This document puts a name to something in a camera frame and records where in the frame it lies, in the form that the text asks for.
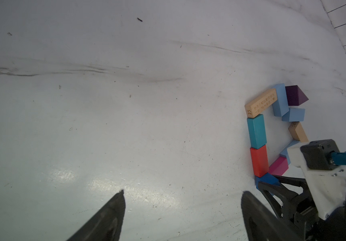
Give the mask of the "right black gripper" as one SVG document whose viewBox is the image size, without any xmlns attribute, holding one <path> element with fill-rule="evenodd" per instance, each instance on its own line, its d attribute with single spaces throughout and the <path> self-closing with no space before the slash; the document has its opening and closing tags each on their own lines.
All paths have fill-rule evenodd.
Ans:
<svg viewBox="0 0 346 241">
<path fill-rule="evenodd" d="M 346 241 L 345 207 L 323 220 L 305 179 L 274 177 L 280 186 L 259 182 L 258 188 L 280 221 L 305 241 Z"/>
</svg>

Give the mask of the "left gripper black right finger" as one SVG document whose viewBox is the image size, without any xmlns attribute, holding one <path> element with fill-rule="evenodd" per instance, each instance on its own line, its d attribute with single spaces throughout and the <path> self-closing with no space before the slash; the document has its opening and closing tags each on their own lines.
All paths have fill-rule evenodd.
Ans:
<svg viewBox="0 0 346 241">
<path fill-rule="evenodd" d="M 242 195 L 241 209 L 249 241 L 301 240 L 249 191 Z"/>
</svg>

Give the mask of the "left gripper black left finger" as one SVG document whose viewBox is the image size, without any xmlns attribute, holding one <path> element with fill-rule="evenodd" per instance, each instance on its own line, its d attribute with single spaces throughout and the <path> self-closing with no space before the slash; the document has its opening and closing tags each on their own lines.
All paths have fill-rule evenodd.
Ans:
<svg viewBox="0 0 346 241">
<path fill-rule="evenodd" d="M 115 194 L 70 238 L 70 241 L 118 241 L 125 215 L 124 191 Z"/>
</svg>

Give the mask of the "dark blue cube block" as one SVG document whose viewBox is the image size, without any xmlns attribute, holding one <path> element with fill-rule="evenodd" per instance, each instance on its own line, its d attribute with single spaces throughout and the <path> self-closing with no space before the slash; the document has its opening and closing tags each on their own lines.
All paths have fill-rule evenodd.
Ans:
<svg viewBox="0 0 346 241">
<path fill-rule="evenodd" d="M 270 173 L 266 173 L 262 177 L 255 176 L 255 185 L 256 185 L 257 190 L 259 190 L 259 188 L 258 188 L 259 182 L 264 182 L 264 183 L 268 183 L 271 185 L 280 186 L 279 180 L 277 178 L 275 178 L 273 175 L 271 175 Z"/>
</svg>

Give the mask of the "magenta block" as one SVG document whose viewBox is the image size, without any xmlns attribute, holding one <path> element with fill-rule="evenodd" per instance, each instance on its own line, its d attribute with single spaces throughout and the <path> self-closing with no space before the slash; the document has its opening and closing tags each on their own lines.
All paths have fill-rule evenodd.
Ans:
<svg viewBox="0 0 346 241">
<path fill-rule="evenodd" d="M 287 158 L 279 156 L 269 167 L 269 174 L 282 176 L 288 169 L 289 164 Z"/>
</svg>

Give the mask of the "red block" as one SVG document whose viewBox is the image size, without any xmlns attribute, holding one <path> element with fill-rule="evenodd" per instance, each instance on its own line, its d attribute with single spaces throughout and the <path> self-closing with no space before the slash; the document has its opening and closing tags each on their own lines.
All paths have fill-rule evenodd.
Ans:
<svg viewBox="0 0 346 241">
<path fill-rule="evenodd" d="M 269 172 L 266 145 L 259 149 L 250 148 L 253 172 L 256 177 L 262 177 Z"/>
</svg>

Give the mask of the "tan wooden block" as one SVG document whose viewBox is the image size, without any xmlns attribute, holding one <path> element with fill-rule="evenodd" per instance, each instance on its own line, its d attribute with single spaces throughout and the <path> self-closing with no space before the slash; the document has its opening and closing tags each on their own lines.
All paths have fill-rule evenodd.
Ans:
<svg viewBox="0 0 346 241">
<path fill-rule="evenodd" d="M 294 140 L 302 143 L 309 141 L 301 122 L 291 122 L 288 130 Z"/>
<path fill-rule="evenodd" d="M 248 118 L 255 118 L 265 109 L 277 101 L 276 89 L 271 88 L 263 92 L 251 102 L 245 105 L 245 111 Z"/>
</svg>

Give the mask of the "teal block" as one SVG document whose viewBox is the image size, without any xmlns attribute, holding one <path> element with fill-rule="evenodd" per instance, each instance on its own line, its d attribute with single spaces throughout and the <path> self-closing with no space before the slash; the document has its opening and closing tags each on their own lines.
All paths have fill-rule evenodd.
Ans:
<svg viewBox="0 0 346 241">
<path fill-rule="evenodd" d="M 251 147 L 260 149 L 267 144 L 264 115 L 259 114 L 255 118 L 248 118 L 248 131 L 250 137 Z"/>
</svg>

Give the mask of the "purple pentagon block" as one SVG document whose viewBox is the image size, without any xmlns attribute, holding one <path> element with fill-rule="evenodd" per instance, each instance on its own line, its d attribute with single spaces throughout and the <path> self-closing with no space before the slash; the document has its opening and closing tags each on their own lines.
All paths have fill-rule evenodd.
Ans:
<svg viewBox="0 0 346 241">
<path fill-rule="evenodd" d="M 286 86 L 286 94 L 289 106 L 300 106 L 309 100 L 297 85 Z"/>
</svg>

